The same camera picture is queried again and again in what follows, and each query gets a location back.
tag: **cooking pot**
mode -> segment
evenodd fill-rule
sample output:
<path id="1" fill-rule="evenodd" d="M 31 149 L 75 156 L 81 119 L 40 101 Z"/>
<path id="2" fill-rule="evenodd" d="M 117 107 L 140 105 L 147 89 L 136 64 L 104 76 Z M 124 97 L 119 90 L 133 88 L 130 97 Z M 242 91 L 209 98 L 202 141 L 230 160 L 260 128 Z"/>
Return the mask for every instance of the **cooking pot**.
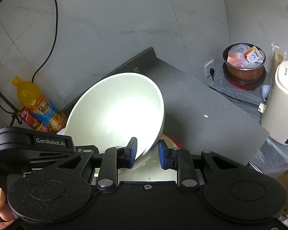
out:
<path id="1" fill-rule="evenodd" d="M 233 46 L 236 46 L 239 44 L 245 44 L 250 47 L 254 46 L 248 43 L 238 43 L 238 44 L 234 44 L 226 48 L 223 52 L 223 59 L 226 63 L 226 69 L 228 73 L 231 75 L 231 77 L 234 78 L 235 81 L 246 82 L 246 83 L 257 83 L 261 80 L 261 78 L 264 75 L 264 62 L 266 61 L 266 55 L 264 55 L 263 63 L 258 67 L 251 68 L 251 69 L 234 67 L 227 62 L 228 52 L 229 50 L 231 50 Z"/>
<path id="2" fill-rule="evenodd" d="M 151 79 L 120 73 L 99 81 L 82 95 L 68 118 L 65 135 L 72 137 L 75 146 L 95 145 L 100 153 L 124 147 L 136 137 L 134 170 L 160 140 L 164 116 L 162 94 Z"/>

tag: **silver screw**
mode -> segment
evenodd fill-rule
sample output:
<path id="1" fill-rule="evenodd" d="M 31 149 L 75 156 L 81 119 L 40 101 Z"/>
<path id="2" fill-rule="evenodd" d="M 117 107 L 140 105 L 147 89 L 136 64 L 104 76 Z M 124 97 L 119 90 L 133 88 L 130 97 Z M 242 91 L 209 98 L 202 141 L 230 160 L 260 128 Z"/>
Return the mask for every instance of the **silver screw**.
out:
<path id="1" fill-rule="evenodd" d="M 197 181 L 193 179 L 186 179 L 182 181 L 182 185 L 186 187 L 195 187 L 197 185 Z"/>
<path id="2" fill-rule="evenodd" d="M 101 186 L 102 188 L 109 187 L 113 184 L 113 181 L 110 179 L 102 179 L 98 181 L 98 185 Z"/>
<path id="3" fill-rule="evenodd" d="M 146 184 L 146 185 L 143 186 L 143 188 L 146 189 L 146 190 L 149 190 L 149 189 L 152 189 L 153 186 L 149 185 L 149 184 Z"/>

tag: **orange juice bottle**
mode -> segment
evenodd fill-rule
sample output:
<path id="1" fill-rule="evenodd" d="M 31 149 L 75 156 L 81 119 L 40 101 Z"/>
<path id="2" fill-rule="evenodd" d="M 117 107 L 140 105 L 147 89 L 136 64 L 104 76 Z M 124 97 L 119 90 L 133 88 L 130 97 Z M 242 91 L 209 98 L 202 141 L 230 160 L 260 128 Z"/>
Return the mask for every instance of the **orange juice bottle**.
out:
<path id="1" fill-rule="evenodd" d="M 12 83 L 17 87 L 19 101 L 51 131 L 58 132 L 66 126 L 66 115 L 49 102 L 36 84 L 21 81 L 18 76 L 13 79 Z"/>

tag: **marble tile wall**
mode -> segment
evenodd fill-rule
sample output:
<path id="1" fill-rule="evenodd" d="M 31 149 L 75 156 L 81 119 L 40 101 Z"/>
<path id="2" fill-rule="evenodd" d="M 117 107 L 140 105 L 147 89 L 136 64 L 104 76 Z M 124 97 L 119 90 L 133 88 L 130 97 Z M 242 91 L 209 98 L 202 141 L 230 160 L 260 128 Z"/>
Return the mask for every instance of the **marble tile wall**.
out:
<path id="1" fill-rule="evenodd" d="M 152 46 L 159 58 L 211 82 L 212 59 L 221 75 L 229 44 L 224 0 L 58 0 L 55 49 L 35 82 L 58 108 L 107 73 Z M 44 62 L 55 33 L 53 0 L 0 3 L 0 90 L 19 106 L 12 79 L 31 80 Z M 10 116 L 0 114 L 0 127 Z"/>
<path id="2" fill-rule="evenodd" d="M 287 51 L 288 60 L 288 0 L 224 1 L 231 44 L 248 42 L 262 48 L 268 72 L 271 70 L 272 42 Z"/>

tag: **wall outlet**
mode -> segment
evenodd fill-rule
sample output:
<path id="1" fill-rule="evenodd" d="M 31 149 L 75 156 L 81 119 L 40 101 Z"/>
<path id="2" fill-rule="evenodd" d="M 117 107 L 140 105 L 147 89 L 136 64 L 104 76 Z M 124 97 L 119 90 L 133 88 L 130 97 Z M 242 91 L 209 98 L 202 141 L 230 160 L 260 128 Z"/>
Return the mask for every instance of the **wall outlet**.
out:
<path id="1" fill-rule="evenodd" d="M 205 65 L 205 74 L 206 74 L 206 77 L 210 77 L 211 74 L 210 74 L 210 68 L 213 68 L 214 69 L 214 72 L 216 71 L 216 65 L 214 63 L 214 60 L 210 61 L 209 63 L 207 63 Z"/>

